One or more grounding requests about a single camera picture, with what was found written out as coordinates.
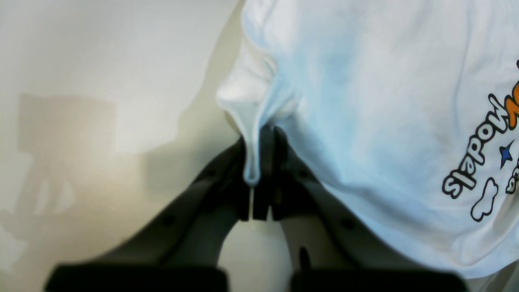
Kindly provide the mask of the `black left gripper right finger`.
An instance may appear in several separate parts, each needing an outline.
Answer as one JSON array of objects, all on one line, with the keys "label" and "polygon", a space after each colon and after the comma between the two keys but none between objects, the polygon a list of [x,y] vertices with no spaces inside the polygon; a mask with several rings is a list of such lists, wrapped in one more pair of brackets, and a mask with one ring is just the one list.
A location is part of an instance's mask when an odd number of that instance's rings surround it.
[{"label": "black left gripper right finger", "polygon": [[252,216],[281,224],[291,292],[466,292],[452,273],[409,260],[379,239],[295,154],[279,127],[259,134]]}]

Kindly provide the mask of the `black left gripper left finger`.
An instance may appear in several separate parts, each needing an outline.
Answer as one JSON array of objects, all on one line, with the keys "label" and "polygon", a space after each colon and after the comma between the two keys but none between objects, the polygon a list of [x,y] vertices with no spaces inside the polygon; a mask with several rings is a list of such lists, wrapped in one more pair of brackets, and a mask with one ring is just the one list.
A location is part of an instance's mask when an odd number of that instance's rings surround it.
[{"label": "black left gripper left finger", "polygon": [[59,264],[46,292],[228,292],[218,268],[230,231],[249,219],[242,138],[217,155],[128,240],[92,259]]}]

